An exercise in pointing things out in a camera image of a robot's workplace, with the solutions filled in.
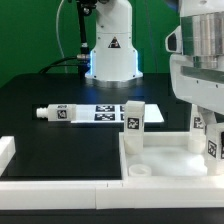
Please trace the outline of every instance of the black table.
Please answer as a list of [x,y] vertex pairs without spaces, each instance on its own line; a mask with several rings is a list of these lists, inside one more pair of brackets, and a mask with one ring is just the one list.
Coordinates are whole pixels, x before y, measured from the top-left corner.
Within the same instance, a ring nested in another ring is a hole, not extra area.
[[[124,89],[87,86],[77,75],[25,74],[0,89],[0,136],[15,136],[16,155],[0,181],[119,180],[118,133],[122,124],[70,124],[38,120],[48,104],[158,104],[165,122],[145,131],[187,131],[191,106],[177,100],[169,74],[145,75]],[[0,223],[223,223],[223,209],[107,211],[0,211]]]

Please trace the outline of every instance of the green wall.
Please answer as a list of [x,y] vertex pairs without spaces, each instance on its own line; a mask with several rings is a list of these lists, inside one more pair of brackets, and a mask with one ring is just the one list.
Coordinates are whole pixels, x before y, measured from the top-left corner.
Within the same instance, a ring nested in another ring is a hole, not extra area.
[[[66,3],[61,14],[60,35],[66,56],[79,53],[79,30],[75,0]],[[169,54],[164,39],[179,23],[178,14],[163,0],[147,0],[158,72],[169,72]],[[1,0],[0,4],[0,86],[23,73],[36,73],[60,59],[56,41],[55,18],[61,0]],[[130,0],[133,6],[133,44],[140,55],[139,67],[154,73],[145,0]],[[95,44],[94,15],[86,18],[90,47]],[[63,72],[62,69],[52,72]]]

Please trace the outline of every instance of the blue light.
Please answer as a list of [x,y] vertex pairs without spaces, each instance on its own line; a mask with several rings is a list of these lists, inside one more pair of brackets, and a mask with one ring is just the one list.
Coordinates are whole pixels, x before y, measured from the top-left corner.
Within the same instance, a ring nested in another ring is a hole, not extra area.
[[138,75],[139,70],[138,70],[138,51],[136,51],[136,75]]
[[93,75],[93,51],[90,52],[90,75]]

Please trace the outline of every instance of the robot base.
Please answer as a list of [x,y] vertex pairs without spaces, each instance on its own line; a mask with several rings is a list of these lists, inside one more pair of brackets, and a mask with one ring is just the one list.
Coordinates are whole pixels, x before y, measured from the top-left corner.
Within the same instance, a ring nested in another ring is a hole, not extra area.
[[126,81],[103,81],[95,78],[86,77],[86,84],[99,86],[103,88],[127,88],[130,86],[141,85],[143,82],[143,77],[134,78]]

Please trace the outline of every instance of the white cable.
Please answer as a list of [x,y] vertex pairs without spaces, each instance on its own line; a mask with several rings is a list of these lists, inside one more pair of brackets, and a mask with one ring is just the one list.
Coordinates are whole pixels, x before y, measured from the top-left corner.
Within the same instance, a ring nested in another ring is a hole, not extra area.
[[[65,57],[64,55],[64,52],[63,52],[63,49],[62,49],[62,46],[61,46],[61,40],[60,40],[60,34],[59,34],[59,21],[60,21],[60,14],[61,14],[61,10],[62,10],[62,7],[64,5],[66,0],[62,0],[59,7],[58,7],[58,11],[57,11],[57,17],[56,17],[56,35],[57,35],[57,42],[58,42],[58,47],[60,49],[60,53],[61,53],[61,56],[62,58]],[[68,68],[65,67],[65,73],[68,73]]]

